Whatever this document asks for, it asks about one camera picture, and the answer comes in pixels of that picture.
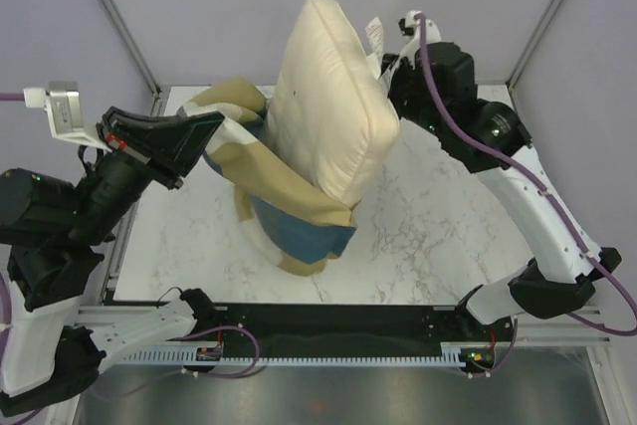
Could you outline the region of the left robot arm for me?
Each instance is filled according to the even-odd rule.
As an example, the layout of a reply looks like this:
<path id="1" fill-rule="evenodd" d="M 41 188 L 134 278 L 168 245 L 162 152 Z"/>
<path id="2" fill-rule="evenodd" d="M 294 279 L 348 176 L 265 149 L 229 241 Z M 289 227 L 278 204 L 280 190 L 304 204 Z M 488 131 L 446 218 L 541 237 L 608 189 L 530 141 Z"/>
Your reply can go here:
<path id="1" fill-rule="evenodd" d="M 98 154 L 78 183 L 22 168 L 1 176 L 1 241 L 10 247 L 1 297 L 1 411 L 36 411 L 88 389 L 108 368 L 143 348 L 217 328 L 199 289 L 129 322 L 70 326 L 94 268 L 97 246 L 152 183 L 177 189 L 223 122 L 218 111 L 143 116 L 109 109 L 88 144 Z"/>

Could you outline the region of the cream bear print pillow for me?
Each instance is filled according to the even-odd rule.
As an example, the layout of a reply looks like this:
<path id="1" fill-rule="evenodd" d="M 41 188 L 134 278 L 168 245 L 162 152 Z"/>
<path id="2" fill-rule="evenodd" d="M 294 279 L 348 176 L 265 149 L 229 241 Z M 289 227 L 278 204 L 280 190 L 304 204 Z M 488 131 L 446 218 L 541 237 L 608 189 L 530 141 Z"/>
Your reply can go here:
<path id="1" fill-rule="evenodd" d="M 269 101 L 264 142 L 330 198 L 356 205 L 399 118 L 336 0 L 306 0 Z"/>

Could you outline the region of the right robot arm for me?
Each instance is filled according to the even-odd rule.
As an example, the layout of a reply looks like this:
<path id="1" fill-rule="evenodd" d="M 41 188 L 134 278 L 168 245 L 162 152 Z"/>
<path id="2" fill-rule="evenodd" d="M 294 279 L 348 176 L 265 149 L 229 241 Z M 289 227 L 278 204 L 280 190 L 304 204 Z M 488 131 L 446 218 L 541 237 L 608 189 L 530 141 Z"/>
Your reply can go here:
<path id="1" fill-rule="evenodd" d="M 520 270 L 463 297 L 456 331 L 474 340 L 508 316 L 552 319 L 577 312 L 594 296 L 594 282 L 618 267 L 619 252 L 598 246 L 567 212 L 515 111 L 480 98 L 473 57 L 438 42 L 428 45 L 427 58 L 446 110 L 436 107 L 418 51 L 383 56 L 389 99 L 399 116 L 436 136 L 491 191 L 531 249 Z"/>

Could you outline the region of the blue beige checked pillowcase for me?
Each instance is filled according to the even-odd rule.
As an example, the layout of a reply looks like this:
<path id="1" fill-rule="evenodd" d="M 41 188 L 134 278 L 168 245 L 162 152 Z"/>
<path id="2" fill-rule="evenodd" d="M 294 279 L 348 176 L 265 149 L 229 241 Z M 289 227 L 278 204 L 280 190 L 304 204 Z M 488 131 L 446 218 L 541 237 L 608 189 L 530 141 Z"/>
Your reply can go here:
<path id="1" fill-rule="evenodd" d="M 356 230 L 352 209 L 303 179 L 263 142 L 268 100 L 251 82 L 225 80 L 177 110 L 199 119 L 208 113 L 220 124 L 202 158 L 233 184 L 235 210 L 248 241 L 290 274 L 322 272 Z"/>

